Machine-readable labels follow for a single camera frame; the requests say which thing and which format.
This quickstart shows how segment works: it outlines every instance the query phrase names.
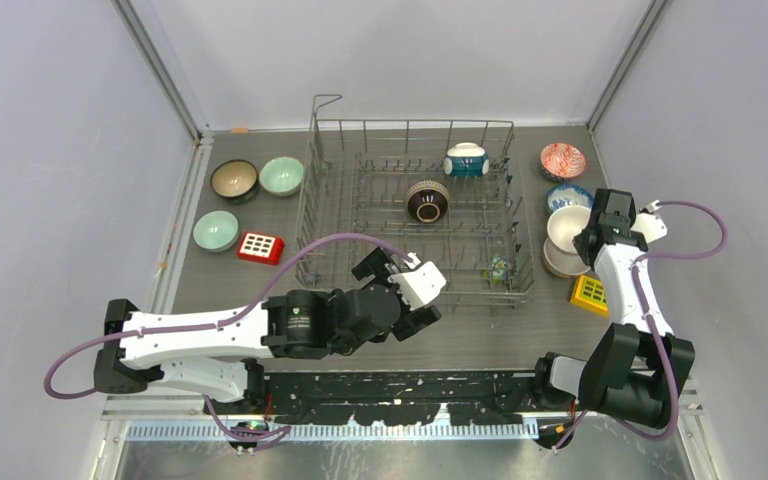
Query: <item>wooden table surface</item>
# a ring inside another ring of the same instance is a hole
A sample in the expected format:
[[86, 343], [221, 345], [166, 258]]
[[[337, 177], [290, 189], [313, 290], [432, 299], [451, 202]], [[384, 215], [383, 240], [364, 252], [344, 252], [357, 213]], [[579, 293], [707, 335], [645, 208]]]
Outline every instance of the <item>wooden table surface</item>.
[[[231, 159], [246, 159], [258, 168], [277, 156], [304, 158], [307, 132], [252, 132], [217, 134], [202, 185], [197, 217], [212, 210], [234, 213], [243, 231], [281, 236], [291, 245], [295, 232], [298, 195], [278, 198], [261, 191], [243, 205], [232, 205], [216, 196], [210, 173]], [[509, 151], [520, 172], [527, 208], [535, 285], [526, 303], [516, 309], [458, 308], [416, 336], [398, 342], [368, 343], [354, 355], [331, 356], [319, 361], [272, 359], [262, 363], [273, 371], [323, 370], [428, 370], [428, 369], [531, 369], [537, 358], [554, 351], [587, 358], [607, 327], [607, 320], [569, 304], [573, 280], [552, 276], [542, 264], [546, 239], [546, 192], [554, 183], [539, 171], [540, 150], [548, 143], [567, 142], [578, 147], [588, 167], [575, 183], [591, 192], [605, 179], [596, 151], [584, 127], [521, 127]], [[287, 258], [294, 248], [288, 246]], [[195, 242], [187, 246], [173, 313], [230, 309], [251, 301], [270, 278], [274, 267], [239, 260], [234, 249], [222, 253], [203, 251]], [[286, 275], [271, 294], [299, 288]]]

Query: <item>metal wire rack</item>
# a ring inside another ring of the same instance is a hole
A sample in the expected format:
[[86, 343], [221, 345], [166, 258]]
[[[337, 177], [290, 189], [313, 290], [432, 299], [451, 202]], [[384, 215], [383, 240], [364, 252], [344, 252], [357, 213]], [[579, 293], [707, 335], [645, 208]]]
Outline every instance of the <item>metal wire rack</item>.
[[[314, 97], [296, 246], [332, 233], [365, 233], [435, 262], [448, 281], [438, 303], [521, 303], [534, 283], [534, 263], [526, 208], [514, 188], [521, 182], [514, 182], [508, 158], [513, 122], [319, 118], [322, 107], [341, 98]], [[487, 151], [487, 175], [443, 173], [446, 151], [465, 141]], [[448, 213], [433, 224], [417, 223], [405, 210], [405, 193], [422, 180], [450, 193]], [[325, 247], [298, 264], [296, 278], [309, 289], [348, 288], [356, 284], [352, 267], [367, 253], [367, 245]]]

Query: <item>robotic arm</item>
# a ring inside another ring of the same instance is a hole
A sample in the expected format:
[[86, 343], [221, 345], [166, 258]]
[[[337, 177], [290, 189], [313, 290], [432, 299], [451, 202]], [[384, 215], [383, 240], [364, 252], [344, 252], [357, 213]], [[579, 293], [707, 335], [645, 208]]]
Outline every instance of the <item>robotic arm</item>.
[[362, 288], [330, 293], [292, 290], [269, 297], [234, 324], [211, 330], [186, 331], [186, 326], [218, 324], [242, 308], [157, 315], [140, 312], [127, 300], [113, 300], [105, 334], [125, 328], [179, 327], [183, 331], [105, 342], [96, 356], [95, 389], [128, 394], [143, 391], [151, 383], [205, 394], [222, 403], [257, 403], [263, 391], [263, 367], [214, 357], [351, 355], [367, 341], [383, 342], [391, 333], [402, 341], [439, 320], [440, 312], [429, 304], [446, 279], [433, 263], [411, 257], [402, 271], [377, 248], [352, 270], [358, 280], [372, 277]]
[[[666, 234], [653, 205], [638, 213], [630, 193], [599, 189], [587, 227], [574, 239], [582, 260], [602, 280], [613, 322], [596, 350], [585, 362], [549, 353], [535, 367], [536, 396], [546, 406], [574, 398], [585, 410], [597, 411], [629, 422], [663, 428], [670, 418], [670, 398], [664, 366], [653, 332], [645, 320], [651, 315], [657, 334], [664, 337], [676, 386], [680, 392], [693, 365], [693, 344], [673, 336], [661, 314], [646, 261], [641, 262], [640, 282], [635, 284], [632, 265], [648, 251], [648, 241]], [[638, 292], [648, 299], [644, 311]], [[635, 358], [645, 361], [651, 374], [632, 369]]]

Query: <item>green bowl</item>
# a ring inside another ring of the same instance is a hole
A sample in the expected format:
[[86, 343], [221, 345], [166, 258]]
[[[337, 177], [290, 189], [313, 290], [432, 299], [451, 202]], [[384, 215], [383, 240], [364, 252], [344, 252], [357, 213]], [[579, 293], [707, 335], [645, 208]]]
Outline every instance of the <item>green bowl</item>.
[[296, 193], [303, 178], [304, 166], [293, 157], [273, 158], [260, 170], [260, 186], [279, 197]]
[[237, 217], [223, 210], [205, 214], [193, 228], [196, 245], [208, 252], [228, 250], [239, 238], [240, 225]]

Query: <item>yellow block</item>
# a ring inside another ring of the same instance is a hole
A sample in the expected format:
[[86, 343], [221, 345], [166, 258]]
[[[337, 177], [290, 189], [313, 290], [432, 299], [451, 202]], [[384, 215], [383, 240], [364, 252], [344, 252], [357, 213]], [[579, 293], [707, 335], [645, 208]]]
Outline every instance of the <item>yellow block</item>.
[[581, 275], [575, 281], [570, 303], [603, 317], [608, 316], [608, 302], [602, 282], [587, 275]]

